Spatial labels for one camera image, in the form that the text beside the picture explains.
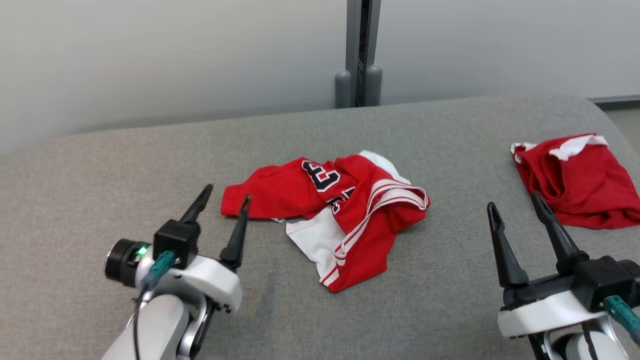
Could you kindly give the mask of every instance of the jersey sleeve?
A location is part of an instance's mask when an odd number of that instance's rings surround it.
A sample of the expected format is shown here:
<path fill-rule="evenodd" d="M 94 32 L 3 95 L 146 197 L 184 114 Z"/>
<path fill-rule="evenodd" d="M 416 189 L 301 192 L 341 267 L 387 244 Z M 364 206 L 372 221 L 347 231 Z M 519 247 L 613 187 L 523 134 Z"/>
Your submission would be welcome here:
<path fill-rule="evenodd" d="M 260 168 L 244 183 L 226 187 L 221 214 L 236 216 L 247 195 L 252 198 L 250 218 L 287 218 L 319 211 L 326 203 L 303 168 L 307 162 L 313 163 L 299 158 L 282 166 Z"/>

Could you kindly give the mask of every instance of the white wall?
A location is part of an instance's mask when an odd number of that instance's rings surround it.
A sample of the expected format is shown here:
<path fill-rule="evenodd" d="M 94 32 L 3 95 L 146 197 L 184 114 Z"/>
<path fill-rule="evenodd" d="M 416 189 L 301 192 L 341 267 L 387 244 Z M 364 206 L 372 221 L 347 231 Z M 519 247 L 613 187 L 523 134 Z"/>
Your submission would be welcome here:
<path fill-rule="evenodd" d="M 382 0 L 382 104 L 640 94 L 638 0 Z"/>
<path fill-rule="evenodd" d="M 7 0 L 3 152 L 92 129 L 333 107 L 342 0 Z"/>

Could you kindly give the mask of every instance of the gray tablecloth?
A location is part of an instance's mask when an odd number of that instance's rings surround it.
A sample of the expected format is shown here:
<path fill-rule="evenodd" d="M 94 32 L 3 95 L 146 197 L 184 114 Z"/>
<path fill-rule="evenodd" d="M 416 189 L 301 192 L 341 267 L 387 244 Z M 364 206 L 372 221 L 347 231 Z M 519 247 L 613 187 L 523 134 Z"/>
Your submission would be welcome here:
<path fill-rule="evenodd" d="M 429 193 L 427 219 L 401 233 L 388 270 L 342 293 L 318 282 L 284 224 L 251 222 L 240 312 L 216 314 L 199 359 L 533 359 L 501 337 L 502 305 L 486 204 L 494 201 L 531 278 L 554 272 L 544 227 L 511 160 L 512 142 L 596 132 L 640 181 L 640 160 L 591 103 L 565 96 L 486 97 L 105 131 L 1 160 L 2 323 L 7 359 L 99 359 L 136 291 L 104 277 L 120 238 L 152 241 L 213 183 L 200 252 L 217 256 L 235 220 L 225 186 L 300 156 L 367 149 Z M 640 260 L 640 229 L 568 228 L 592 257 Z M 640 353 L 620 333 L 632 359 Z"/>

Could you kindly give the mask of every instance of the red garment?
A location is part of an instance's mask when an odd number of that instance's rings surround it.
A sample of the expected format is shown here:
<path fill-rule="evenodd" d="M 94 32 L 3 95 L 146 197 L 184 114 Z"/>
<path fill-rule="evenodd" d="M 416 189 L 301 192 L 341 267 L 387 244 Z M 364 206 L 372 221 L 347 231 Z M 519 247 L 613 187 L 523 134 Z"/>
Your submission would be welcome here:
<path fill-rule="evenodd" d="M 429 206 L 424 190 L 408 184 L 393 164 L 364 153 L 260 168 L 225 189 L 221 212 L 235 215 L 250 193 L 250 218 L 310 218 L 288 224 L 287 234 L 316 262 L 330 291 L 344 290 L 384 272 L 397 232 L 425 218 Z"/>
<path fill-rule="evenodd" d="M 511 152 L 529 192 L 539 191 L 564 225 L 619 229 L 640 224 L 640 198 L 602 136 L 574 135 Z"/>

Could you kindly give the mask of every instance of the robotic arm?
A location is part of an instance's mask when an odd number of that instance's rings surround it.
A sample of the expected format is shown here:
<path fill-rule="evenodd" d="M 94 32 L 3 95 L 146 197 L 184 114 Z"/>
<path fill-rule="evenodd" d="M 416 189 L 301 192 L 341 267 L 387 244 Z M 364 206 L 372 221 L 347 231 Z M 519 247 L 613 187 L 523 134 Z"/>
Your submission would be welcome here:
<path fill-rule="evenodd" d="M 153 244 L 121 239 L 107 255 L 107 278 L 139 290 L 146 289 L 145 276 L 164 252 L 175 255 L 171 268 L 138 301 L 136 339 L 141 360 L 194 359 L 213 313 L 233 313 L 240 307 L 242 289 L 236 269 L 242 264 L 250 198 L 244 201 L 220 260 L 215 260 L 198 255 L 197 247 L 200 226 L 196 220 L 212 189 L 207 185 L 180 220 L 167 221 Z M 136 314 L 102 360 L 136 360 L 135 318 Z"/>
<path fill-rule="evenodd" d="M 503 336 L 527 336 L 536 360 L 627 360 L 609 323 L 611 315 L 640 346 L 640 322 L 631 307 L 640 305 L 640 266 L 610 256 L 590 259 L 573 242 L 538 192 L 536 214 L 556 253 L 557 274 L 529 280 L 504 235 L 496 205 L 487 205 L 493 251 L 504 306 L 498 315 Z M 582 332 L 552 341 L 554 331 L 580 325 Z"/>

